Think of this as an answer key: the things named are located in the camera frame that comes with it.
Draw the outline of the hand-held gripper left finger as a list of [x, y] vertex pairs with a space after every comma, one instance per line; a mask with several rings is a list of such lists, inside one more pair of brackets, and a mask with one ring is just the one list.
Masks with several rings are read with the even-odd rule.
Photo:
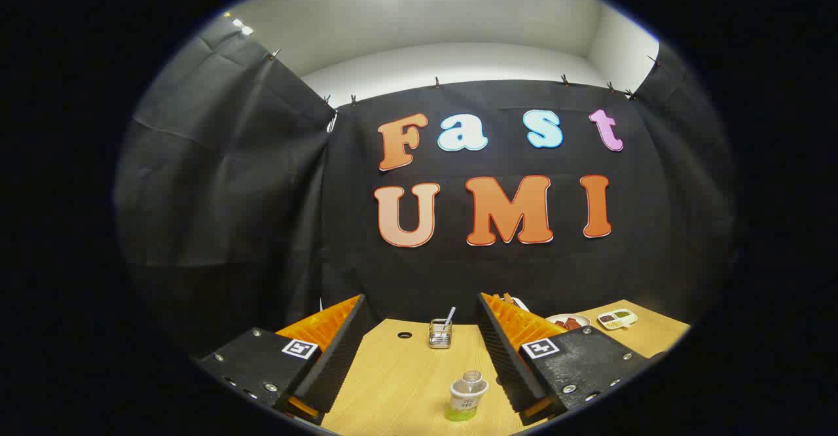
[[366, 333], [367, 299], [358, 294], [280, 331], [249, 329], [197, 364], [261, 405], [320, 425]]

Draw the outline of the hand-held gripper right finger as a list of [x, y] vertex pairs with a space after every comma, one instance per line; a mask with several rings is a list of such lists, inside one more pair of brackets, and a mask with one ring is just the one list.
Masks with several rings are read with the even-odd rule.
[[495, 374], [521, 424], [580, 412], [619, 391], [655, 361], [655, 326], [614, 310], [589, 325], [550, 321], [478, 293], [477, 323]]

